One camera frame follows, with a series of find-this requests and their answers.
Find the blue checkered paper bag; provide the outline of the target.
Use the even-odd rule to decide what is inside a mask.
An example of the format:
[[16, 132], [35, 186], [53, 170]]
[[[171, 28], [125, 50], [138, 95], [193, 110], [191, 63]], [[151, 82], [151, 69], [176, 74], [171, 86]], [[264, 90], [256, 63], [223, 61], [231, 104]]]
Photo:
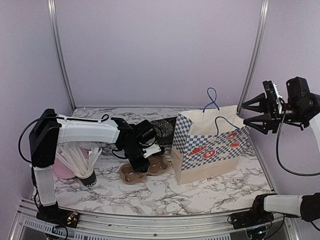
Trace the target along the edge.
[[220, 107], [216, 96], [211, 96], [202, 110], [179, 112], [170, 155], [178, 184], [235, 170], [249, 133], [250, 127], [238, 116], [237, 106]]

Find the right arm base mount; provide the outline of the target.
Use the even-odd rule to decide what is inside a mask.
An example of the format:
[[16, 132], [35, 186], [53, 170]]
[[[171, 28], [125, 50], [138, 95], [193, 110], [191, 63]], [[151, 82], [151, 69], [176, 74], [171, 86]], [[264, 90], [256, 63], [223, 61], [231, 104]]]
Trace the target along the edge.
[[275, 219], [272, 212], [264, 210], [264, 200], [267, 196], [275, 195], [274, 193], [257, 195], [253, 200], [252, 206], [247, 211], [232, 213], [227, 221], [235, 230], [253, 227], [265, 223], [272, 223]]

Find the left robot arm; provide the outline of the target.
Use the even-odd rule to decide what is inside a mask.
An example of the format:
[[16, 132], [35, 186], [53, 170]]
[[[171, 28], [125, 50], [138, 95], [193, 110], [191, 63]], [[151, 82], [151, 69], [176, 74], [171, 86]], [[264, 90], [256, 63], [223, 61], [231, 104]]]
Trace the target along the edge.
[[100, 142], [114, 144], [123, 151], [133, 170], [145, 173], [150, 165], [148, 158], [160, 153], [157, 133], [153, 125], [144, 120], [129, 124], [119, 117], [105, 115], [102, 119], [74, 118], [46, 109], [40, 118], [27, 125], [32, 128], [28, 141], [34, 183], [40, 200], [40, 213], [53, 223], [63, 219], [58, 206], [53, 182], [53, 165], [59, 144], [71, 142]]

